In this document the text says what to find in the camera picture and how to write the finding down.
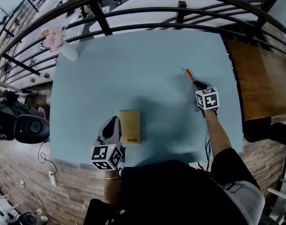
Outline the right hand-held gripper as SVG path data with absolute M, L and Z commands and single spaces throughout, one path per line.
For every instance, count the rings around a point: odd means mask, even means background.
M 204 81 L 194 81 L 192 87 L 196 104 L 201 109 L 203 116 L 205 117 L 204 111 L 208 110 L 212 110 L 217 116 L 217 110 L 220 106 L 217 88 Z

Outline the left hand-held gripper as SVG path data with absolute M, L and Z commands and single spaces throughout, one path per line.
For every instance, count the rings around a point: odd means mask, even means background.
M 98 130 L 92 147 L 91 162 L 98 170 L 113 171 L 123 157 L 121 151 L 121 125 L 118 117 L 112 117 Z

